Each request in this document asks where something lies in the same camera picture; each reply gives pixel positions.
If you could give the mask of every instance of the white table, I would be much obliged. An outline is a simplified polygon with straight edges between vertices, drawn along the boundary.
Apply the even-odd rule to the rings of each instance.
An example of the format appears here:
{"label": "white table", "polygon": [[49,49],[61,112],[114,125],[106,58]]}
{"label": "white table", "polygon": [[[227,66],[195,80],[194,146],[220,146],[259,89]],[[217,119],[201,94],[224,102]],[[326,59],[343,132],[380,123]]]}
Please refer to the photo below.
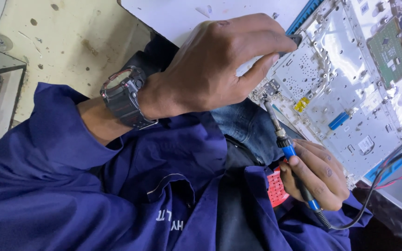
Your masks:
{"label": "white table", "polygon": [[247,14],[277,13],[286,30],[308,0],[118,0],[120,5],[157,33],[180,47],[193,28],[206,20],[225,20]]}

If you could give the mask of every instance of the dirty white surface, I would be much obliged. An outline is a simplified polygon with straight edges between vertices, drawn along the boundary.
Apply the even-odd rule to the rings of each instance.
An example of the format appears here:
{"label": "dirty white surface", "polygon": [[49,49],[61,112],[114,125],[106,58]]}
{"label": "dirty white surface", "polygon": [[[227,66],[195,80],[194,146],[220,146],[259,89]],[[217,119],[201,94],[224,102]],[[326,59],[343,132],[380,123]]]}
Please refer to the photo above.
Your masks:
{"label": "dirty white surface", "polygon": [[276,13],[286,30],[308,0],[118,0],[131,14],[177,46],[206,20],[225,20],[254,13]]}
{"label": "dirty white surface", "polygon": [[0,33],[10,56],[28,63],[16,121],[33,109],[38,82],[67,84],[88,97],[150,39],[115,0],[7,0]]}

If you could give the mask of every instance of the jeans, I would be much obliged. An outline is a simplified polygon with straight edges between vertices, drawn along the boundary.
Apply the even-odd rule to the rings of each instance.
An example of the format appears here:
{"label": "jeans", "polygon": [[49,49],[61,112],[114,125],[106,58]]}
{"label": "jeans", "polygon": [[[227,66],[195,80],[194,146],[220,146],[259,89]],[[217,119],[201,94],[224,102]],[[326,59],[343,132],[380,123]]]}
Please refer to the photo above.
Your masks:
{"label": "jeans", "polygon": [[[146,45],[141,58],[147,58],[148,62],[142,64],[153,65],[164,71],[173,60],[178,47],[161,37],[153,34],[152,40]],[[135,64],[130,59],[125,67]],[[260,106],[246,99],[241,103],[221,107],[210,111],[220,130],[238,142],[246,146],[262,165],[270,165],[283,156],[283,152],[276,145],[274,125],[269,114]],[[301,136],[281,123],[288,135],[301,139]]]}

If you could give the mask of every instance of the black cable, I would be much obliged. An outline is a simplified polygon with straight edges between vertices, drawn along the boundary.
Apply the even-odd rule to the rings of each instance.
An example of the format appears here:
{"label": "black cable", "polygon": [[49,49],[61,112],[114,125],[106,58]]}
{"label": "black cable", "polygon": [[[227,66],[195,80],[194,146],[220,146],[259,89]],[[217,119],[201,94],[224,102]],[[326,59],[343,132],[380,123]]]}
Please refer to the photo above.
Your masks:
{"label": "black cable", "polygon": [[396,157],[395,156],[399,151],[401,151],[402,145],[398,148],[398,150],[394,151],[391,156],[387,157],[387,162],[385,164],[385,166],[382,168],[382,170],[376,175],[375,180],[373,180],[372,185],[370,186],[370,190],[368,191],[368,195],[367,198],[364,202],[364,204],[362,205],[361,210],[359,211],[359,213],[356,215],[355,219],[352,220],[349,224],[347,225],[343,225],[343,226],[333,226],[330,224],[330,222],[328,221],[328,219],[325,217],[325,215],[323,214],[322,211],[320,212],[316,212],[315,211],[315,215],[318,218],[318,220],[327,228],[331,228],[334,230],[345,230],[347,228],[352,227],[353,225],[355,225],[362,217],[362,214],[364,213],[364,210],[367,208],[367,205],[369,204],[369,199],[370,196],[372,195],[373,191],[375,190],[375,187],[377,186],[377,184],[379,183],[379,180],[381,180],[382,175],[384,174],[384,172],[390,168],[395,162],[397,162],[399,159],[402,159],[402,153],[398,154]]}

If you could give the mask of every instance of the watch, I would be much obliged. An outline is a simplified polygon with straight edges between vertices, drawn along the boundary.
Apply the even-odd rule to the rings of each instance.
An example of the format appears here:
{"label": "watch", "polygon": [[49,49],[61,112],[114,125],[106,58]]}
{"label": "watch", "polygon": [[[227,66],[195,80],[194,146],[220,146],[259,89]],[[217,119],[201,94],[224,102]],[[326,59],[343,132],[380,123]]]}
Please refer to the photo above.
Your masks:
{"label": "watch", "polygon": [[158,123],[144,117],[137,102],[137,91],[146,78],[141,68],[129,66],[109,77],[100,89],[106,107],[126,126],[144,129]]}

